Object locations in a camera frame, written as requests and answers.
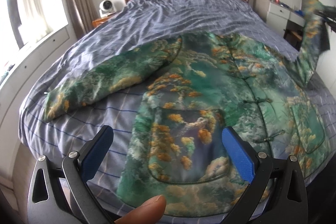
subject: human hand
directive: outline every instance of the human hand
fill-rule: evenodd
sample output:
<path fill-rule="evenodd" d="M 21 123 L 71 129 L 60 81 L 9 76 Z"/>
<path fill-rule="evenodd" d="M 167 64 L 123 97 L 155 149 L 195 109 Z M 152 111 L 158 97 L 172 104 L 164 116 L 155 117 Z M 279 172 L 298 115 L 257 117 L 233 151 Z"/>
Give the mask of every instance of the human hand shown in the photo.
<path fill-rule="evenodd" d="M 166 199 L 158 195 L 145 201 L 142 205 L 130 211 L 127 215 L 115 221 L 116 224 L 155 224 L 163 216 L 166 209 Z"/>

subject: security camera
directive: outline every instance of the security camera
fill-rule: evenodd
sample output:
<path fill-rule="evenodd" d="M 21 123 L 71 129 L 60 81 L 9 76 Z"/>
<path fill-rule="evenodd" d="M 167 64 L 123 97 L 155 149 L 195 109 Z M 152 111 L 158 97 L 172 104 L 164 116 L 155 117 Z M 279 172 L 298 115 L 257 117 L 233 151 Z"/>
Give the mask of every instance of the security camera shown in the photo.
<path fill-rule="evenodd" d="M 111 14 L 113 14 L 114 8 L 113 8 L 113 4 L 110 0 L 103 0 L 100 4 L 99 4 L 99 13 L 101 17 L 107 17 Z"/>

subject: bed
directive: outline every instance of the bed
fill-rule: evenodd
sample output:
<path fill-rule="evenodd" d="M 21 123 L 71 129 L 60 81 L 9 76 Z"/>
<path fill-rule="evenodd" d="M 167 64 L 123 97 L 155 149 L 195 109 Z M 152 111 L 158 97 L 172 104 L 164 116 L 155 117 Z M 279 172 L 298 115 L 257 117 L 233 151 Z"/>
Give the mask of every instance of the bed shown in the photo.
<path fill-rule="evenodd" d="M 22 103 L 19 123 L 20 140 L 35 157 L 41 154 L 64 157 L 72 150 L 79 150 L 104 124 L 112 126 L 114 142 L 88 185 L 106 210 L 121 216 L 132 208 L 118 200 L 114 193 L 125 165 L 132 122 L 146 90 L 146 82 L 45 123 L 42 119 L 43 105 L 49 91 L 114 55 L 156 38 L 183 32 L 202 30 L 219 35 L 237 32 L 265 43 L 290 60 L 298 54 L 284 39 L 268 29 L 252 11 L 248 0 L 125 1 L 127 6 L 121 13 L 79 40 L 41 76 Z M 311 79 L 306 92 L 319 109 L 332 150 L 319 169 L 306 178 L 306 185 L 309 185 L 335 152 L 336 101 L 317 74 Z M 254 216 L 262 212 L 264 204 L 259 205 Z M 161 222 L 219 223 L 223 217 L 185 219 L 164 216 Z"/>

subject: nightstand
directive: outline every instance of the nightstand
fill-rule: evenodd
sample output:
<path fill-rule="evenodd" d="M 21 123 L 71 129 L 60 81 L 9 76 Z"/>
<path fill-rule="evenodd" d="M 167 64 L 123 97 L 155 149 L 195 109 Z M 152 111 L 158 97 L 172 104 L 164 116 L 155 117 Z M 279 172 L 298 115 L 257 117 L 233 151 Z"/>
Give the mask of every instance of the nightstand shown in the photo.
<path fill-rule="evenodd" d="M 113 14 L 107 16 L 107 17 L 98 18 L 98 19 L 92 21 L 92 26 L 94 28 L 97 28 L 99 25 L 103 24 L 105 21 L 107 21 L 108 19 L 110 19 L 113 16 L 115 16 L 115 13 L 113 13 Z"/>
<path fill-rule="evenodd" d="M 305 25 L 303 17 L 295 14 L 270 0 L 255 0 L 253 10 L 272 30 L 281 37 L 284 36 L 286 29 L 302 29 Z"/>

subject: fingernail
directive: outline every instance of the fingernail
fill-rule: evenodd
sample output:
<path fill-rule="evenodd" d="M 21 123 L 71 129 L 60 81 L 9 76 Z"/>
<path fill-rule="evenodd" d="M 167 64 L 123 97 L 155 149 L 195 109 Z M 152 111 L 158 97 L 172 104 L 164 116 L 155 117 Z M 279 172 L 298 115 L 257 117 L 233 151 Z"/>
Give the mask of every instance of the fingernail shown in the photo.
<path fill-rule="evenodd" d="M 162 197 L 162 195 L 154 196 L 154 197 L 150 198 L 149 200 L 146 200 L 144 203 L 142 203 L 141 206 L 146 206 L 146 205 L 152 204 L 154 202 L 157 202 L 160 197 Z"/>

